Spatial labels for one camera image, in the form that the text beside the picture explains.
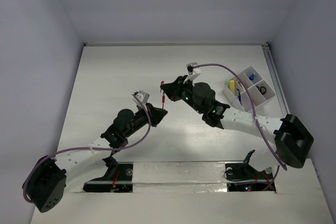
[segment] yellow object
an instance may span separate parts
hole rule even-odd
[[[233,95],[236,95],[235,81],[234,81],[234,80],[231,80],[231,81],[229,82],[229,88],[230,88],[232,94],[233,94]]]

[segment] compartment organizer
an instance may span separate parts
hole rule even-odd
[[[273,97],[275,97],[275,91],[270,85],[262,78],[258,71],[250,66],[238,74],[239,78],[247,87],[249,93],[252,96],[256,109],[260,109],[265,106]],[[229,88],[229,81],[233,80],[235,83],[235,93],[232,93]],[[240,90],[241,103],[238,98],[238,91]],[[243,85],[238,81],[236,77],[232,77],[225,81],[223,87],[223,93],[231,105],[241,111],[251,112],[252,106],[250,99],[244,89]]]

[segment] robotic arm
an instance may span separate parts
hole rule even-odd
[[[188,76],[179,76],[174,82],[161,85],[166,96],[174,102],[183,100],[201,114],[202,120],[211,127],[237,130],[260,137],[256,118],[252,114],[217,101],[215,91],[207,83],[193,83],[201,74],[199,68],[193,67],[195,65],[196,63],[187,65]],[[99,162],[104,162],[108,167],[103,177],[113,179],[118,167],[113,154],[135,145],[136,143],[127,146],[129,136],[146,124],[156,127],[167,114],[166,110],[147,103],[148,98],[149,94],[136,92],[134,101],[138,112],[134,114],[129,109],[121,110],[113,124],[89,146],[60,151],[57,158],[51,155],[41,158],[23,185],[26,200],[34,203],[40,212],[49,211],[59,203],[65,192],[102,176],[97,166]],[[257,118],[268,145],[280,160],[291,167],[302,168],[313,137],[301,121],[291,114],[282,119],[263,116]],[[231,165],[231,171],[227,175],[253,179],[258,171],[278,165],[274,155],[269,148],[251,150],[244,162]]]
[[[73,151],[62,153],[57,158],[43,157],[38,161],[40,163],[45,159],[28,177],[23,188],[26,189],[24,193],[40,212],[54,208],[64,193],[102,176],[97,166],[99,162],[104,162],[108,167],[104,177],[113,178],[118,162],[112,155],[120,149],[127,148],[125,147],[128,144],[127,138],[149,123],[148,116],[151,126],[156,127],[167,115],[166,110],[147,103],[149,94],[139,91],[135,96],[136,99],[133,100],[136,102],[138,112],[134,114],[129,109],[121,110],[113,124],[89,146],[74,148]]]
[[[188,76],[179,76],[174,82],[161,85],[167,97],[174,102],[183,100],[197,113],[202,114],[202,120],[211,127],[237,130],[261,137],[252,114],[217,101],[215,91],[207,83],[193,83],[193,80],[201,74],[199,68],[193,67],[195,65],[197,63],[187,65]],[[257,118],[269,145],[280,160],[291,167],[302,168],[313,143],[313,137],[301,121],[291,114],[282,119],[264,116]],[[247,170],[251,167],[256,171],[262,171],[278,164],[268,148],[252,150],[246,156],[240,170],[231,173],[248,173]]]

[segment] white wall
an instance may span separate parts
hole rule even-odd
[[[312,158],[336,219],[336,0],[298,0],[271,43],[291,113],[314,136]]]
[[[81,50],[60,0],[0,0],[0,223],[30,223],[21,186],[56,149]]]
[[[64,0],[85,42],[265,42],[295,0]]]

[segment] blue object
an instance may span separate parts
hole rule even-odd
[[[237,92],[238,92],[238,100],[240,102],[240,105],[242,105],[242,96],[240,95],[240,90],[237,89]]]
[[[252,74],[250,75],[249,79],[250,79],[251,81],[253,81],[255,75],[256,75],[256,73],[252,73]]]

